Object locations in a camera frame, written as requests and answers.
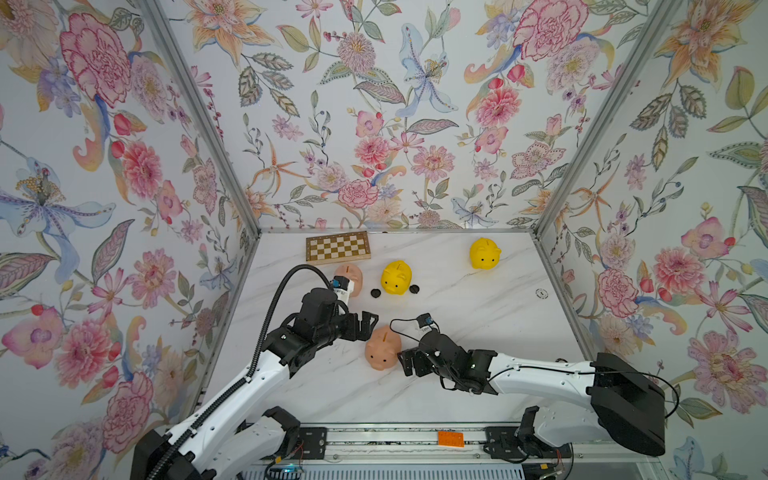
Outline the pink piggy bank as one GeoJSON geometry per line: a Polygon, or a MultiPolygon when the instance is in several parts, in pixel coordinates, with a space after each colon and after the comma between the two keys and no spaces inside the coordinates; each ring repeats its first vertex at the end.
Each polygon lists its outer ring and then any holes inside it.
{"type": "Polygon", "coordinates": [[[391,369],[399,364],[398,354],[402,351],[400,335],[389,326],[376,329],[365,346],[365,360],[377,371],[391,369]]]}
{"type": "Polygon", "coordinates": [[[363,288],[363,273],[357,265],[352,263],[341,264],[335,270],[334,275],[344,277],[353,284],[353,288],[350,290],[352,298],[360,295],[363,288]]]}

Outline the yellow piggy bank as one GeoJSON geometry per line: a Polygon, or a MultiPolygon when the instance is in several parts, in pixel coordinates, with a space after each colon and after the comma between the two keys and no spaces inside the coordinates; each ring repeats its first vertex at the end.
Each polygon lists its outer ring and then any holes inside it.
{"type": "Polygon", "coordinates": [[[381,275],[382,289],[391,295],[404,295],[411,286],[412,270],[403,260],[388,264],[381,275]]]}
{"type": "Polygon", "coordinates": [[[499,264],[500,257],[501,249],[488,238],[480,238],[470,247],[469,258],[473,269],[491,270],[499,264]]]}

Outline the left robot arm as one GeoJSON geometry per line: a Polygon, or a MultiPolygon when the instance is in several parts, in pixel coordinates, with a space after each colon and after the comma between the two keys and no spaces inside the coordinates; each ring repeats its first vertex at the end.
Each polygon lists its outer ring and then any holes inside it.
{"type": "Polygon", "coordinates": [[[165,434],[150,432],[136,445],[133,479],[229,479],[251,462],[272,463],[302,446],[300,421],[281,407],[266,409],[251,426],[246,417],[317,352],[337,340],[368,341],[379,317],[349,311],[340,289],[314,288],[299,312],[269,332],[256,363],[165,434]]]}

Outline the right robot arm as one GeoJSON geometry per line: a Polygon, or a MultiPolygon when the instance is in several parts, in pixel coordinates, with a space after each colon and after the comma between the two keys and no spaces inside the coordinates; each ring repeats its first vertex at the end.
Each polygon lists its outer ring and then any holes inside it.
{"type": "Polygon", "coordinates": [[[549,447],[611,440],[632,452],[666,451],[666,397],[648,375],[616,355],[593,361],[545,362],[493,350],[465,350],[447,335],[426,333],[399,353],[406,375],[435,374],[473,395],[525,394],[547,400],[525,410],[518,435],[549,447]]]}

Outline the wooden chessboard box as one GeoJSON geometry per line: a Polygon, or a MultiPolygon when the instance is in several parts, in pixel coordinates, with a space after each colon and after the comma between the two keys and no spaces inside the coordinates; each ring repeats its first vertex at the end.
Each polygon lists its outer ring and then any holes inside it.
{"type": "Polygon", "coordinates": [[[308,264],[346,263],[370,258],[371,247],[365,231],[314,236],[305,241],[305,260],[308,264]]]}

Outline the orange tag on rail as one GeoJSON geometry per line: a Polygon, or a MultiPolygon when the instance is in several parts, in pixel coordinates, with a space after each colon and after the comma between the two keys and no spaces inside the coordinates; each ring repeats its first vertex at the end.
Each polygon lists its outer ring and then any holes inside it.
{"type": "Polygon", "coordinates": [[[437,432],[437,445],[449,448],[464,448],[464,434],[457,431],[440,430],[437,432]]]}

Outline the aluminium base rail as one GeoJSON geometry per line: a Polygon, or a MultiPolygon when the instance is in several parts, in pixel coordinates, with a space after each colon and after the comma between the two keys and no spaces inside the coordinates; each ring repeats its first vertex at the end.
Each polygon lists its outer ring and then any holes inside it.
{"type": "Polygon", "coordinates": [[[303,447],[278,466],[352,464],[500,464],[512,461],[554,463],[566,467],[582,464],[636,464],[657,466],[660,461],[626,450],[609,441],[573,443],[564,453],[525,454],[512,447],[503,448],[490,439],[486,430],[512,429],[514,422],[492,423],[307,423],[307,428],[323,428],[319,445],[303,447]],[[464,448],[437,445],[437,432],[464,434],[464,448]]]}

